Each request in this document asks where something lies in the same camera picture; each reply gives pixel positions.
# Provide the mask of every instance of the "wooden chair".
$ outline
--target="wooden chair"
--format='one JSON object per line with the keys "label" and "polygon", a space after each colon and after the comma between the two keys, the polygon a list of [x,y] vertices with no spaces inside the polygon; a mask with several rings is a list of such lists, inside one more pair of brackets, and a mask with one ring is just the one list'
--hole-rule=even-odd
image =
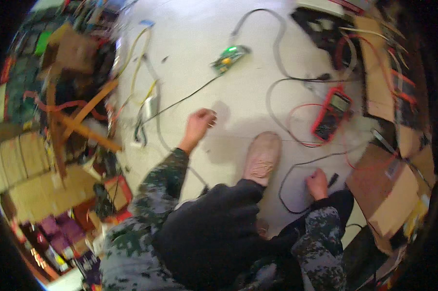
{"label": "wooden chair", "polygon": [[[63,158],[64,143],[71,136],[72,132],[77,132],[83,137],[96,140],[101,146],[116,153],[122,150],[122,147],[107,137],[103,137],[88,127],[81,124],[83,119],[91,112],[91,110],[118,85],[118,80],[107,82],[101,91],[91,99],[83,108],[77,109],[71,116],[68,116],[60,111],[50,111],[47,113],[49,134],[51,136],[54,156],[56,157],[57,170],[61,179],[67,176],[65,163]],[[50,81],[46,91],[46,103],[49,106],[56,105],[56,83]]]}

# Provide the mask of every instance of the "hand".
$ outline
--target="hand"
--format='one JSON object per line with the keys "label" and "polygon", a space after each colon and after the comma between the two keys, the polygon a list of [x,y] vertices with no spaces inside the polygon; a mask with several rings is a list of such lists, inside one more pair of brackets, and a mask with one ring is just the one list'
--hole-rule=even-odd
{"label": "hand", "polygon": [[201,108],[188,117],[187,129],[178,148],[190,154],[204,137],[206,131],[216,124],[216,112]]}
{"label": "hand", "polygon": [[306,177],[306,184],[308,185],[308,191],[315,201],[327,198],[327,177],[324,171],[320,168],[314,171],[314,173]]}

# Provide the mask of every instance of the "black pants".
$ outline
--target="black pants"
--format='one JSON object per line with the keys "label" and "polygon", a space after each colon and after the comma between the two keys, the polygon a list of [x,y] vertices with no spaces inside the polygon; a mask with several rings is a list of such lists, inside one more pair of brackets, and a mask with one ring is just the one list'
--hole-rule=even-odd
{"label": "black pants", "polygon": [[[234,187],[218,184],[169,215],[153,246],[177,282],[192,290],[217,290],[231,285],[257,259],[290,255],[290,248],[304,234],[304,217],[272,240],[262,239],[256,215],[264,190],[244,179]],[[329,199],[345,225],[353,207],[351,193],[339,191]]]}

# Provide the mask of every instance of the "red multimeter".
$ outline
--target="red multimeter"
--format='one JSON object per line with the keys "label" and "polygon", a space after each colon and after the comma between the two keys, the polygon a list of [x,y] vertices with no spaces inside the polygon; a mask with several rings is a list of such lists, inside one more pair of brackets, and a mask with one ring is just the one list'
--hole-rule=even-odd
{"label": "red multimeter", "polygon": [[312,134],[323,142],[329,142],[335,135],[338,125],[348,119],[351,99],[341,87],[329,90],[319,116],[311,128]]}

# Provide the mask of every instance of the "white floor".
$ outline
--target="white floor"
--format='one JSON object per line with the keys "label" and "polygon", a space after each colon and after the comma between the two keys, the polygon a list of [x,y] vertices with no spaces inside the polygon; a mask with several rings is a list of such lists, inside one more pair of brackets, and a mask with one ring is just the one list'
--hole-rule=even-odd
{"label": "white floor", "polygon": [[[317,49],[308,35],[289,16],[295,8],[294,1],[140,0],[123,16],[125,29],[122,32],[122,46],[124,50],[129,50],[138,33],[145,27],[140,24],[142,20],[155,22],[148,55],[161,78],[163,109],[189,95],[215,76],[209,64],[227,48],[230,32],[241,16],[256,8],[273,9],[287,20],[287,31],[280,52],[290,75],[315,77],[326,72],[333,73],[327,53]],[[237,44],[251,47],[252,54],[240,60],[223,77],[160,117],[162,134],[166,142],[175,147],[182,137],[190,113],[202,107],[212,108],[217,112],[216,127],[207,133],[191,155],[191,166],[211,186],[217,183],[234,185],[240,179],[245,153],[254,136],[266,130],[273,130],[281,135],[284,140],[281,162],[260,203],[259,215],[269,222],[271,236],[278,234],[286,224],[298,218],[287,213],[277,198],[280,182],[290,166],[344,151],[340,132],[329,145],[304,148],[294,142],[269,117],[265,107],[266,90],[275,80],[283,78],[272,54],[272,43],[278,28],[279,22],[265,12],[251,15],[243,26]],[[134,60],[143,46],[143,37],[137,45],[129,67],[121,77],[115,96],[119,104],[129,96],[135,69]],[[162,63],[161,60],[167,56],[167,60]],[[135,100],[142,100],[152,81],[146,66],[142,65],[136,80]],[[354,100],[355,110],[359,112],[360,85],[351,84],[347,86],[346,91]],[[282,121],[297,105],[321,102],[319,97],[297,81],[280,83],[271,99],[272,108]],[[124,151],[118,157],[123,165],[130,168],[125,174],[133,191],[136,191],[146,173],[167,154],[159,143],[154,120],[146,127],[148,146],[140,148],[133,143],[133,123],[138,109],[139,106],[132,102],[123,109],[118,130],[124,145]],[[292,128],[301,140],[314,140],[310,135],[310,126],[319,109],[320,107],[306,107],[294,114]],[[355,116],[344,125],[348,147],[370,140],[369,130],[377,126],[373,120]],[[364,149],[362,147],[349,154],[352,163],[360,158]],[[309,195],[304,192],[303,179],[316,167],[321,167],[328,179],[335,172],[340,175],[338,182],[330,189],[331,193],[343,188],[345,178],[350,173],[350,167],[343,155],[296,168],[282,190],[282,197],[288,207],[298,211],[311,203]],[[188,173],[182,199],[196,197],[202,188],[199,180]],[[357,204],[348,223],[366,224]],[[358,227],[347,229],[342,240],[344,247],[358,231]]]}

